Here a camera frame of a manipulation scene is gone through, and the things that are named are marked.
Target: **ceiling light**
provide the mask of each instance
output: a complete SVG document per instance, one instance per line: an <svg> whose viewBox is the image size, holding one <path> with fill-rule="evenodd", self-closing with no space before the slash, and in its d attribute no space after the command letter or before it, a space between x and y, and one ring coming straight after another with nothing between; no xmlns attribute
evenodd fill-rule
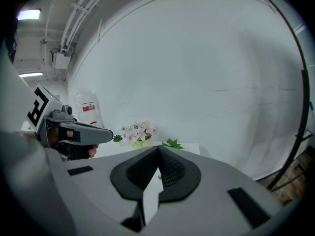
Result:
<svg viewBox="0 0 315 236"><path fill-rule="evenodd" d="M18 20L39 19L40 10L22 10L18 15Z"/></svg>
<svg viewBox="0 0 315 236"><path fill-rule="evenodd" d="M42 72L40 73L25 73L25 74L20 74L20 77L31 77L31 76L41 76L43 75Z"/></svg>

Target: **red label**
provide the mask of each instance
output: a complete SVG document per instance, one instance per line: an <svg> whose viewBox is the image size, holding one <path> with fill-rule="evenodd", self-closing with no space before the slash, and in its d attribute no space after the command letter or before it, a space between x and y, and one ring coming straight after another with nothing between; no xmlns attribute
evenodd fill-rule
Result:
<svg viewBox="0 0 315 236"><path fill-rule="evenodd" d="M83 112L88 111L88 110L93 110L93 109L95 109L95 106L88 106L88 107L82 108Z"/></svg>

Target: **plastic bottle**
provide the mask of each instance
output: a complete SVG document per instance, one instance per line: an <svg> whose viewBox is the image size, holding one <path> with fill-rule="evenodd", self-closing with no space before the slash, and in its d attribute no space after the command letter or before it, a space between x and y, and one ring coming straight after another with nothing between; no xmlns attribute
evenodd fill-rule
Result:
<svg viewBox="0 0 315 236"><path fill-rule="evenodd" d="M104 128L97 97L90 89L77 90L74 93L73 102L80 122Z"/></svg>

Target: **flower bouquet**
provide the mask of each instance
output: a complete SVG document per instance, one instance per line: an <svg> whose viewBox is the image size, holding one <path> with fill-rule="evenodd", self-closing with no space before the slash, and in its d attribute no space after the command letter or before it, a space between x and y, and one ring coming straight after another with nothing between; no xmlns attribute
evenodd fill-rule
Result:
<svg viewBox="0 0 315 236"><path fill-rule="evenodd" d="M123 127L122 130L125 132L124 137L134 149L150 146L146 141L152 137L155 131L154 127L150 126L148 121L144 121L140 124L136 123L129 127Z"/></svg>

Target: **electrical box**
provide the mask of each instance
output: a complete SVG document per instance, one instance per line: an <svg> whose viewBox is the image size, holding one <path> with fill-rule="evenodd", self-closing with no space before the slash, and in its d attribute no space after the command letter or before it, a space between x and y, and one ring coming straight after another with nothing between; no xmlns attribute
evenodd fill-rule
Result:
<svg viewBox="0 0 315 236"><path fill-rule="evenodd" d="M67 57L61 53L54 53L52 59L52 67L56 69L67 69L71 57Z"/></svg>

